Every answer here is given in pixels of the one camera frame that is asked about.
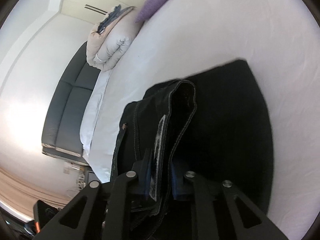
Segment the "black denim pants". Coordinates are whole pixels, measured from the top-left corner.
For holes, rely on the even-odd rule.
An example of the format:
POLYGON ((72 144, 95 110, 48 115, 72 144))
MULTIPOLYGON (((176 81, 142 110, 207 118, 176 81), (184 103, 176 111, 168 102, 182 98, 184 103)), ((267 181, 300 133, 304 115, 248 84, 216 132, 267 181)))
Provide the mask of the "black denim pants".
POLYGON ((150 150, 151 209, 130 239, 193 239, 187 200, 172 195, 171 165, 209 184, 229 180, 266 215, 273 180, 267 105, 244 60, 149 88, 120 120, 111 178, 150 150))

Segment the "folded white duvet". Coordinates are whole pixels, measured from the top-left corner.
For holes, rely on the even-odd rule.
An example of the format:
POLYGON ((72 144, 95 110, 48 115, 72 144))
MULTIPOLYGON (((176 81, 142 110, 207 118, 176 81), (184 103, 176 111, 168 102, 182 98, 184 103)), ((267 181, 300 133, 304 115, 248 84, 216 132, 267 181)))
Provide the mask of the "folded white duvet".
POLYGON ((113 69, 138 35, 142 22, 136 23, 138 9, 113 21, 103 33, 96 33, 100 22, 91 29, 86 47, 87 63, 103 72, 113 69))

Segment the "folded blue jeans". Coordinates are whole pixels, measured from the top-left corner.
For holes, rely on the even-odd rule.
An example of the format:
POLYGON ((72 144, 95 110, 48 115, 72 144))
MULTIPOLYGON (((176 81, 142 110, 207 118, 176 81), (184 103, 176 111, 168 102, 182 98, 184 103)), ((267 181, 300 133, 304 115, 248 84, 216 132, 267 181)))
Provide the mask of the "folded blue jeans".
POLYGON ((135 6, 130 6, 123 9, 120 4, 114 7, 114 9, 110 13, 108 13, 106 17, 99 23, 96 33, 103 33, 106 27, 113 21, 120 18, 120 16, 125 16, 135 8, 135 6))

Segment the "purple cushion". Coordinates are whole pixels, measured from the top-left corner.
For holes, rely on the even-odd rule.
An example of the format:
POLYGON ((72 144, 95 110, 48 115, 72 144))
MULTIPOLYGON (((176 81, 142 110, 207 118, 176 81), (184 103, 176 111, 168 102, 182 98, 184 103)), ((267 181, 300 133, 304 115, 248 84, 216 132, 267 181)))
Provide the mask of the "purple cushion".
POLYGON ((146 0, 140 9, 136 23, 149 20, 168 0, 146 0))

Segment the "black orange device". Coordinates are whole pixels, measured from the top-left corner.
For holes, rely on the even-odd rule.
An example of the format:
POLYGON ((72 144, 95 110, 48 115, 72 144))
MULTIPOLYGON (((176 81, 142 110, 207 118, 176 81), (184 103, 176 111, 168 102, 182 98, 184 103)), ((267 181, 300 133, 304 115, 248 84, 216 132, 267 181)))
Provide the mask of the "black orange device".
POLYGON ((59 211, 60 209, 38 200, 33 206, 36 233, 39 233, 59 211))

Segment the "dark grey sofa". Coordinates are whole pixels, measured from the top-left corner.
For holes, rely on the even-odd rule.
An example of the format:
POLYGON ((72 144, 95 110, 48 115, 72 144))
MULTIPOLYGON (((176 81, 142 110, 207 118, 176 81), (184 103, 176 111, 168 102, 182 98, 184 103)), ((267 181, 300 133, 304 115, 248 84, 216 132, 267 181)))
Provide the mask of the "dark grey sofa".
POLYGON ((50 102, 42 131, 42 153, 87 166, 80 126, 100 70, 89 66, 84 43, 63 72, 50 102))

